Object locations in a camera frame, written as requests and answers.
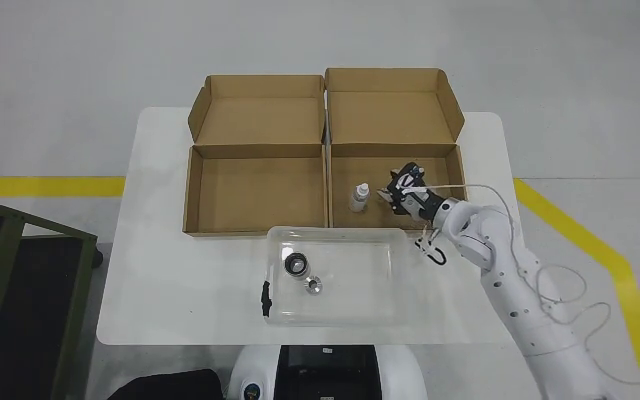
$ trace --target clear plastic tray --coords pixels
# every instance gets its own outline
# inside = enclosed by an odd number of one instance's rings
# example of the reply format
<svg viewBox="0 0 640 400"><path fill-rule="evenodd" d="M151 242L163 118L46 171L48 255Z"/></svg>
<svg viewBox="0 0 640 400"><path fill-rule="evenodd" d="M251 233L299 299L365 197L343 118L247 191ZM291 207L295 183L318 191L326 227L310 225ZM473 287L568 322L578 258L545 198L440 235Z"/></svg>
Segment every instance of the clear plastic tray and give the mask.
<svg viewBox="0 0 640 400"><path fill-rule="evenodd" d="M266 280L270 324L392 325L406 321L407 236L400 229L274 227ZM285 260L302 253L308 270L295 277ZM310 278L321 284L309 290Z"/></svg>

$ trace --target small bottle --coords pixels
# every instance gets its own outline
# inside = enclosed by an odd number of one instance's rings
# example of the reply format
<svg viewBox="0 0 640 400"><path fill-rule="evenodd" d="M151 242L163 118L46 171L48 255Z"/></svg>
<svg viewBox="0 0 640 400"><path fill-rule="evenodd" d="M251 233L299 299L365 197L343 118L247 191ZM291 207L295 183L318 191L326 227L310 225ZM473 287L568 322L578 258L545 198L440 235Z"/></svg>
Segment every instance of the small bottle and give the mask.
<svg viewBox="0 0 640 400"><path fill-rule="evenodd" d="M361 212L369 199L369 185L366 183L355 187L351 193L349 209L353 212Z"/></svg>

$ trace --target gray floor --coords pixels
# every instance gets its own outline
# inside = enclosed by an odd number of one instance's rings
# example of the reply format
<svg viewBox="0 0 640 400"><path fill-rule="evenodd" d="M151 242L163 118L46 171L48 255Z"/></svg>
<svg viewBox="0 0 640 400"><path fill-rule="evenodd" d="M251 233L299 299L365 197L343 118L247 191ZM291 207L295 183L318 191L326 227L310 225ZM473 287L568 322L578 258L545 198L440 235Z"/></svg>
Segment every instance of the gray floor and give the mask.
<svg viewBox="0 0 640 400"><path fill-rule="evenodd" d="M440 67L464 111L502 118L514 176L630 260L637 281L638 21L637 0L4 0L0 175L124 175L140 111L189 106L211 73ZM113 242L117 198L0 202ZM535 215L521 215L528 246L588 275L589 300L617 305L601 266ZM235 347L97 343L105 274L92 282L70 398L102 399L154 372L211 366L228 376ZM594 354L638 379L614 311ZM539 398L514 348L414 351L431 399ZM623 399L640 398L638 387L612 385Z"/></svg>

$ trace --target open cardboard box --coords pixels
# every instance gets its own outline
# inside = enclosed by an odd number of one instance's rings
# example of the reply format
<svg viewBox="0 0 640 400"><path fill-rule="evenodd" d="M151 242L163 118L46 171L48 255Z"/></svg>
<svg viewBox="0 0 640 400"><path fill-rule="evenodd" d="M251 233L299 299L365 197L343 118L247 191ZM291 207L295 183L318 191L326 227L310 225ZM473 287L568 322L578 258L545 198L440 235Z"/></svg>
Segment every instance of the open cardboard box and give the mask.
<svg viewBox="0 0 640 400"><path fill-rule="evenodd" d="M189 114L183 231L326 227L322 76L209 76Z"/></svg>
<svg viewBox="0 0 640 400"><path fill-rule="evenodd" d="M397 216L376 193L390 170L413 161L430 185L464 184L456 139L464 125L458 102L442 70L329 68L325 74L331 139L330 226L422 229ZM365 210L349 210L356 185L367 182ZM466 199L463 188L439 189L441 196Z"/></svg>

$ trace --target yellow tape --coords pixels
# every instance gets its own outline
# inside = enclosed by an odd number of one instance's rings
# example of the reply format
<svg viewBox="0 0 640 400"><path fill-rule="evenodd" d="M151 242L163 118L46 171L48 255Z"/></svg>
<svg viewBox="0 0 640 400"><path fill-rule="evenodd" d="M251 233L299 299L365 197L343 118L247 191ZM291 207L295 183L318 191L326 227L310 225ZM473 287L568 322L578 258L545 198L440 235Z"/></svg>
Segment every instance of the yellow tape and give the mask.
<svg viewBox="0 0 640 400"><path fill-rule="evenodd" d="M514 179L513 183L518 201L609 271L640 366L640 290L631 264L529 185L520 179Z"/></svg>
<svg viewBox="0 0 640 400"><path fill-rule="evenodd" d="M3 176L0 197L119 197L122 176Z"/></svg>

